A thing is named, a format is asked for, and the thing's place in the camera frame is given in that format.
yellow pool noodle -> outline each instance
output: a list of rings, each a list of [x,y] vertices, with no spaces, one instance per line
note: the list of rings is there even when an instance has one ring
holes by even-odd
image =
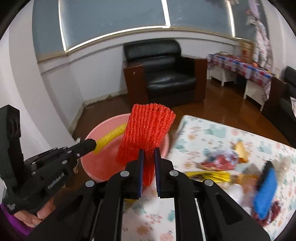
[[[108,145],[113,139],[122,135],[126,129],[127,123],[124,123],[114,130],[110,131],[107,135],[104,135],[101,139],[96,141],[96,148],[93,150],[95,154],[98,154],[106,145]]]

table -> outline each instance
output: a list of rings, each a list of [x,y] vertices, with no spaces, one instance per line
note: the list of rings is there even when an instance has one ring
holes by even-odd
[[[266,160],[290,155],[292,165],[283,183],[278,186],[275,199],[282,202],[278,217],[265,230],[274,240],[286,226],[296,210],[296,150],[276,141],[230,126],[189,115],[183,116],[172,148],[167,156],[174,168],[184,171],[198,170],[195,162],[205,159],[214,150],[231,147],[242,140],[249,152],[248,164],[238,164],[233,173],[242,172],[250,163],[261,168]],[[142,198],[133,204],[125,203],[122,240],[174,241],[175,211],[173,199],[157,197],[155,182],[143,190]]]
[[[254,93],[252,93],[253,86],[250,84],[250,81],[249,81],[249,83],[247,83],[249,88],[246,88],[244,98],[246,95],[250,96],[257,102],[259,102],[262,106],[261,109],[263,109],[264,103],[269,98],[269,92],[271,88],[271,79],[273,78],[272,74],[270,74],[269,72],[267,72],[262,68],[255,68],[254,66],[248,63],[240,62],[231,56],[226,57],[226,56],[220,56],[217,54],[209,54],[207,56],[207,61],[210,66],[217,65],[223,69],[236,72],[242,75],[243,77],[245,77],[247,80],[251,80],[252,82],[261,86],[263,88],[263,91],[258,92],[258,89],[255,89],[256,94],[254,95]]]
[[[228,69],[224,69],[218,65],[213,65],[212,68],[209,69],[210,79],[214,77],[217,80],[221,81],[221,86],[224,86],[225,82],[233,81],[235,83],[237,78],[237,73],[232,72]]]

black leather sofa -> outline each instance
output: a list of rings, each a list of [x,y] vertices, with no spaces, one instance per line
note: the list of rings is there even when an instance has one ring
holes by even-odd
[[[168,107],[205,98],[206,59],[182,56],[174,39],[124,44],[124,75],[131,106],[159,103]]]
[[[269,100],[262,113],[296,148],[296,118],[290,100],[290,96],[296,98],[296,70],[288,66],[283,77],[284,81],[272,79]]]

purple sleeve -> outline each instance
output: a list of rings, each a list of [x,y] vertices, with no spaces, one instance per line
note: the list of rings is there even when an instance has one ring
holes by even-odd
[[[17,234],[23,239],[26,240],[28,234],[33,230],[33,228],[28,227],[22,221],[18,220],[15,216],[9,214],[3,204],[0,204],[2,212],[4,213],[8,222],[13,226]]]

white table leg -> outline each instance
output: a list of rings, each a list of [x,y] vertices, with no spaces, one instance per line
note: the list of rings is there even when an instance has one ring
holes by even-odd
[[[244,99],[247,98],[247,92],[248,92],[248,81],[246,82],[246,88],[244,90]]]
[[[208,67],[207,68],[207,80],[211,80],[212,79],[212,77],[211,77],[211,70],[210,70],[210,68]]]
[[[263,110],[264,104],[261,105],[261,108],[260,108],[260,111],[261,111],[261,112],[262,112],[262,110]]]
[[[222,69],[222,81],[221,86],[224,86],[224,83],[226,82],[226,76],[225,76],[225,69]]]

